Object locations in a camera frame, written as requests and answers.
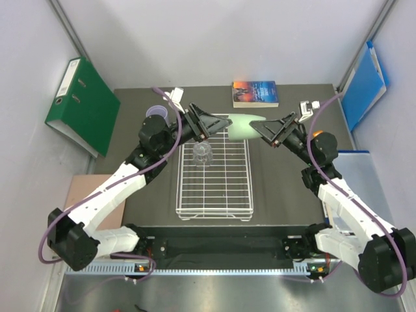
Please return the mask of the tall green cup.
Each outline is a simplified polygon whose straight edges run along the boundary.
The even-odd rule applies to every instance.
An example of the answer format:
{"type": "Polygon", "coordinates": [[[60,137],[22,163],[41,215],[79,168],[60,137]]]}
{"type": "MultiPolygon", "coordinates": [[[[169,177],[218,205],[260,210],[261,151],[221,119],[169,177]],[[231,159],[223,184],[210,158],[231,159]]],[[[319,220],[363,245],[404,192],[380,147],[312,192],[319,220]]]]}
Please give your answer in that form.
{"type": "Polygon", "coordinates": [[[232,124],[227,127],[230,141],[251,140],[261,138],[261,135],[250,125],[252,121],[264,121],[264,116],[252,114],[229,114],[232,124]]]}

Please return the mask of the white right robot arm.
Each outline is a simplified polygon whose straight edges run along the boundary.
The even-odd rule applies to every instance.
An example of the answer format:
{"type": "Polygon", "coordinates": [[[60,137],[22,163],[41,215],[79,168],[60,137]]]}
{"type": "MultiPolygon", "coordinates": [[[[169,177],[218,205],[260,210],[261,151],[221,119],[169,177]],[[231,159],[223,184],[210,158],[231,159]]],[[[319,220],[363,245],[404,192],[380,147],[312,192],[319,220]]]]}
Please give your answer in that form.
{"type": "Polygon", "coordinates": [[[372,292],[383,295],[398,286],[401,296],[415,278],[415,235],[385,221],[351,190],[333,164],[338,156],[336,137],[306,131],[295,113],[280,120],[251,121],[250,127],[268,145],[283,145],[308,165],[302,171],[305,187],[352,230],[347,236],[331,225],[309,226],[305,253],[333,255],[353,268],[372,292]]]}

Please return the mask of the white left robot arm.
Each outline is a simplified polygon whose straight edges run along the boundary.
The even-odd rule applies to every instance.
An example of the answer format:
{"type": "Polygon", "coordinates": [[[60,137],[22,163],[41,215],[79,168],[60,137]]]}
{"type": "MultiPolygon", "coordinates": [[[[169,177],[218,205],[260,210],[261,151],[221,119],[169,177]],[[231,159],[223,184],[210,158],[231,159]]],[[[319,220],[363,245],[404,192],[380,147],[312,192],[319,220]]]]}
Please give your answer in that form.
{"type": "Polygon", "coordinates": [[[202,142],[232,124],[229,118],[204,112],[195,104],[176,115],[171,124],[162,116],[148,116],[138,134],[138,146],[115,173],[79,203],[49,214],[47,245],[72,270],[80,271],[99,257],[117,253],[142,257],[148,246],[136,226],[100,230],[99,225],[130,195],[150,184],[178,146],[190,140],[202,142]]]}

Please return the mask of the clear glass cup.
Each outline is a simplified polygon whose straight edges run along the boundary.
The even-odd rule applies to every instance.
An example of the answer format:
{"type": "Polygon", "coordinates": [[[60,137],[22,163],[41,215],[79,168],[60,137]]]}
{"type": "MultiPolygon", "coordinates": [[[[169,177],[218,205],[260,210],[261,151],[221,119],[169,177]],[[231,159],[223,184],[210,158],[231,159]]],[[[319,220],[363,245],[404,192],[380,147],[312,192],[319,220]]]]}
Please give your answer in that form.
{"type": "Polygon", "coordinates": [[[208,141],[196,142],[192,149],[192,158],[196,166],[210,166],[213,162],[213,150],[208,141]]]}

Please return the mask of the tall purple cup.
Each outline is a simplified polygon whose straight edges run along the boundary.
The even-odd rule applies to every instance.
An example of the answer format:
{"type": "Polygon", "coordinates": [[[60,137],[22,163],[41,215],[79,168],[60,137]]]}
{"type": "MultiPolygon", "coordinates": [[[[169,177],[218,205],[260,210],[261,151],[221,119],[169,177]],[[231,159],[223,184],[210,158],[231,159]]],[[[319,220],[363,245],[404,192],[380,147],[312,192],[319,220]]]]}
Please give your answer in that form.
{"type": "Polygon", "coordinates": [[[168,119],[168,110],[165,106],[162,106],[162,105],[151,106],[146,111],[146,117],[150,117],[150,116],[153,116],[153,115],[163,117],[166,123],[168,123],[168,121],[169,121],[169,119],[168,119]]]}

